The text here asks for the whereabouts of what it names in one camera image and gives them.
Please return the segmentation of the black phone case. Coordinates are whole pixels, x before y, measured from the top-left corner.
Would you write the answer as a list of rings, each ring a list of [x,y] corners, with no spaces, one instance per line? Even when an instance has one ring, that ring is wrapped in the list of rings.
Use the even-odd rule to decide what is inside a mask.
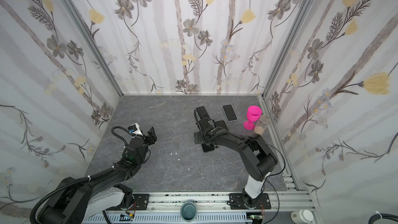
[[[227,131],[229,130],[227,125],[226,125],[226,123],[225,123],[225,121],[223,121],[223,120],[216,121],[215,124],[216,124],[217,127],[223,128],[223,129],[225,129]]]

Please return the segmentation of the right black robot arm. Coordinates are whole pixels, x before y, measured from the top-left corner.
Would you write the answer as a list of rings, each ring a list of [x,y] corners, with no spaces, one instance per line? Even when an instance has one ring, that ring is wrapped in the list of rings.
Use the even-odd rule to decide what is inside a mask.
[[[230,132],[224,121],[214,121],[205,107],[194,110],[195,124],[199,131],[194,133],[194,142],[202,146],[204,153],[214,151],[219,146],[239,153],[249,174],[247,183],[239,200],[230,200],[234,209],[255,209],[264,203],[263,187],[266,179],[273,176],[272,171],[279,160],[273,153],[276,147],[269,145],[259,134],[243,136]]]

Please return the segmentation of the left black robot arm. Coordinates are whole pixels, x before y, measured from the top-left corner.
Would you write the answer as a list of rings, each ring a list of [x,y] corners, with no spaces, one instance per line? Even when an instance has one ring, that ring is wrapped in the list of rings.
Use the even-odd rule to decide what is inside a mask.
[[[94,196],[132,178],[140,170],[146,162],[148,146],[157,141],[155,130],[152,127],[147,135],[141,135],[138,128],[120,129],[132,135],[130,143],[125,143],[121,160],[92,176],[63,180],[56,190],[44,196],[33,207],[30,214],[32,224],[80,224],[88,212],[89,201]]]

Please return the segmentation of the pink plastic goblet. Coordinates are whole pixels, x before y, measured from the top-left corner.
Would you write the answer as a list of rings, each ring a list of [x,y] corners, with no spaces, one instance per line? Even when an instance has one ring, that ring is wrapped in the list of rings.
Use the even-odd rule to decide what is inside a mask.
[[[259,120],[262,115],[262,110],[258,106],[250,106],[247,109],[247,121],[244,122],[244,128],[247,130],[253,130],[255,128],[255,122]]]

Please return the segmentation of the clear jar with cork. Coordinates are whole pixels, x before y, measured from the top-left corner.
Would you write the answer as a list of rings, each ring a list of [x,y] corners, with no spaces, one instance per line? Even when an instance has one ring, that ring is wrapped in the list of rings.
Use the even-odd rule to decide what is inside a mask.
[[[261,115],[255,125],[254,133],[258,135],[263,135],[271,122],[272,119],[269,116]]]

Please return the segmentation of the teal round cup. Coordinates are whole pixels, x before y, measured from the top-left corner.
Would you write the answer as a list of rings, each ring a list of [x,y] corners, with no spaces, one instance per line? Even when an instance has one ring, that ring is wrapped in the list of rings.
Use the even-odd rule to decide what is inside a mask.
[[[185,202],[180,209],[180,215],[185,222],[192,222],[197,216],[197,207],[193,202]]]

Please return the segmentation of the white bottle bottom right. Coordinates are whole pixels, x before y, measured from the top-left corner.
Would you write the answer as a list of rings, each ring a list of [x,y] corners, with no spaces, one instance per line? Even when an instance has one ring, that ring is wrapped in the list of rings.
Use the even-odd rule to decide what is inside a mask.
[[[314,221],[312,211],[301,209],[291,213],[291,219],[295,224],[311,224]]]

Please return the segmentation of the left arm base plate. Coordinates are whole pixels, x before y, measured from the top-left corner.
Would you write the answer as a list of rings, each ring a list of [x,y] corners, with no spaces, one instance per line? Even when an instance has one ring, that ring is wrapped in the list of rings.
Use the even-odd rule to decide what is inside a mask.
[[[146,211],[149,194],[130,194],[127,196],[127,211]]]

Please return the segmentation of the aluminium front rail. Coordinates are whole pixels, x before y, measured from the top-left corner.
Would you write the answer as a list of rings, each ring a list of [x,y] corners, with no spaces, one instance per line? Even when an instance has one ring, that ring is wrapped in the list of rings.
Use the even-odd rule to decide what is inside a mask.
[[[199,212],[233,211],[228,203],[235,205],[230,199],[229,191],[214,192],[147,192],[147,208],[136,207],[130,213],[177,213],[185,202],[193,202]],[[306,191],[265,191],[255,211],[293,212],[300,209],[315,210],[315,204]]]

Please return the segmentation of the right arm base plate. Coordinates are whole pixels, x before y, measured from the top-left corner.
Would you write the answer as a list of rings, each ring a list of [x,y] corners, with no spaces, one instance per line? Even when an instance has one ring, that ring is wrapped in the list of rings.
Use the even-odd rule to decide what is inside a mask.
[[[262,193],[257,198],[252,199],[249,195],[243,193],[231,193],[229,194],[229,200],[227,204],[231,209],[243,210],[243,209],[271,209],[271,202],[268,194]]]

